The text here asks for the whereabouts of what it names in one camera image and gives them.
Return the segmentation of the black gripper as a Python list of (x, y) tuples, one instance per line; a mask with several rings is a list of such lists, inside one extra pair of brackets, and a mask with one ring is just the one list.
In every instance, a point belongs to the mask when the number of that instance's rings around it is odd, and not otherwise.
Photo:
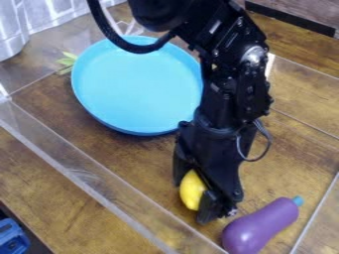
[(193, 120), (179, 124), (179, 131), (172, 158), (173, 185), (180, 186), (191, 170), (197, 173), (207, 190), (200, 198), (196, 221), (207, 224), (237, 214), (237, 203), (244, 198), (239, 169), (241, 163), (251, 160), (256, 121), (215, 127), (196, 111)]

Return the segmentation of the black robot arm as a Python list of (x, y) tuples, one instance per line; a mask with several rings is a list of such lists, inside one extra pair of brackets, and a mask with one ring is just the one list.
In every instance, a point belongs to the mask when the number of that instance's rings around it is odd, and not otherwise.
[(197, 204), (201, 224), (237, 212), (244, 198), (239, 166), (248, 159), (259, 118), (272, 98), (265, 80), (265, 36), (232, 0), (128, 0), (137, 23), (169, 31), (199, 52), (203, 95), (193, 120), (179, 123), (173, 182), (196, 172), (207, 189)]

